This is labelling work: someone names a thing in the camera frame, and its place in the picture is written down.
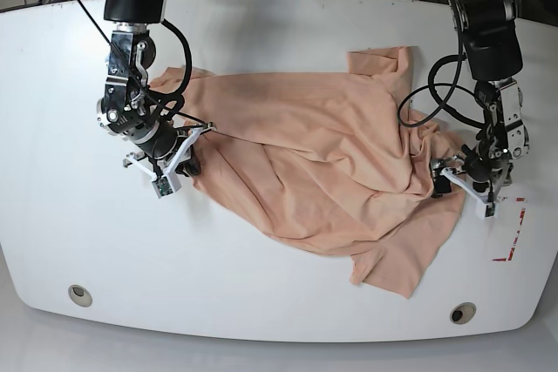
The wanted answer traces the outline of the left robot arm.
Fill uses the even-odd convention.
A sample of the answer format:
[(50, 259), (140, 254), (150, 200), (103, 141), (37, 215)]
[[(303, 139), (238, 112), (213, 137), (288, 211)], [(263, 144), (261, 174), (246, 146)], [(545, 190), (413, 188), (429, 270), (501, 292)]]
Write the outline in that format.
[[(527, 128), (521, 117), (523, 96), (515, 80), (523, 67), (516, 35), (516, 0), (448, 0), (458, 38), (458, 51), (439, 59), (431, 68), (425, 89), (437, 103), (436, 110), (475, 127), (477, 143), (462, 146), (451, 158), (433, 159), (430, 164), (434, 196), (449, 193), (452, 186), (465, 190), (477, 204), (481, 218), (497, 213), (499, 192), (511, 184), (514, 162), (530, 149)], [(446, 85), (440, 97), (435, 78), (447, 64), (457, 74), (469, 66), (475, 82), (473, 97), (483, 112), (482, 121), (461, 115), (448, 102), (460, 88), (457, 78)]]

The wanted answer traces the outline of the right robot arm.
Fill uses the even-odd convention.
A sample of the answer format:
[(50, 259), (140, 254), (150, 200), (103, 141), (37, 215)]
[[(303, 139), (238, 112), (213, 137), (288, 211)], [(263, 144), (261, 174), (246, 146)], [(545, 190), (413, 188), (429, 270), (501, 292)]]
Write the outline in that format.
[[(107, 79), (98, 101), (100, 126), (139, 148), (126, 158), (126, 166), (140, 166), (147, 160), (151, 164), (147, 173), (161, 195), (179, 187), (178, 176), (201, 174), (194, 143), (214, 128), (191, 115), (185, 117), (188, 125), (174, 126), (174, 117), (182, 114), (193, 66), (188, 41), (164, 18), (165, 6), (166, 0), (105, 0), (104, 19), (116, 27), (108, 39)], [(167, 93), (153, 90), (148, 83), (147, 71), (156, 58), (152, 24), (162, 24), (178, 38), (185, 58), (183, 76)]]

